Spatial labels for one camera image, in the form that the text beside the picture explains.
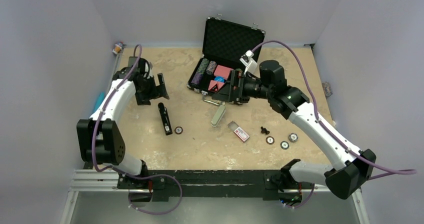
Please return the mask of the black stapler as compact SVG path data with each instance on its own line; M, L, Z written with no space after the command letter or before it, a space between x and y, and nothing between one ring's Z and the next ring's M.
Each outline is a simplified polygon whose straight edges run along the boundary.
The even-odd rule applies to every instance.
M168 111L167 108L165 107L165 105L162 102L158 103L158 110L159 110L159 114L160 114L160 118L162 121L162 125L165 131L165 135L169 136L173 134L173 130L171 127L171 122L170 122L170 118L168 115Z

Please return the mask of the green stapler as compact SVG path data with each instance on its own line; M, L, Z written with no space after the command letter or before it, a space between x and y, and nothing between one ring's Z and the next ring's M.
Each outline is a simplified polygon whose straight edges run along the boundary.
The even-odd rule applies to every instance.
M206 99L206 96L207 96L206 94L204 94L204 93L202 94L202 100L205 103L208 103L208 104L211 104L211 105L218 107L214 116L211 119L211 122L210 122L211 126L215 128L215 127L218 126L219 122L221 121L221 119L223 118L223 116L226 112L225 102L224 101L215 102L215 101L212 101L212 100L208 100L208 99Z

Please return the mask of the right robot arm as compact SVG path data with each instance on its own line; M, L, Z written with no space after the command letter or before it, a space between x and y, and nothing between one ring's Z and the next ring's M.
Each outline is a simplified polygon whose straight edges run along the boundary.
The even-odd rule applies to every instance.
M314 113L314 104L297 87L287 84L284 68L276 60L259 64L260 77L232 70L229 79L211 97L233 104L248 103L250 98L265 99L270 107L302 130L325 154L330 165L293 159L281 168L279 183L292 188L300 182L326 186L336 197L346 200L369 180L375 153L361 150L347 141L326 120Z

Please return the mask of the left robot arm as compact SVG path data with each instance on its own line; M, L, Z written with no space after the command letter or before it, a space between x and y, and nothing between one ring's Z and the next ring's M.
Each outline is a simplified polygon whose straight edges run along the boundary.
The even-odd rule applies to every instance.
M118 127L132 98L138 106L149 106L152 100L169 98L163 74L154 76L152 64L136 56L131 56L128 66L113 75L104 100L89 118L77 122L76 132L84 162L103 165L130 176L130 183L142 189L149 183L147 164L126 153L124 138Z

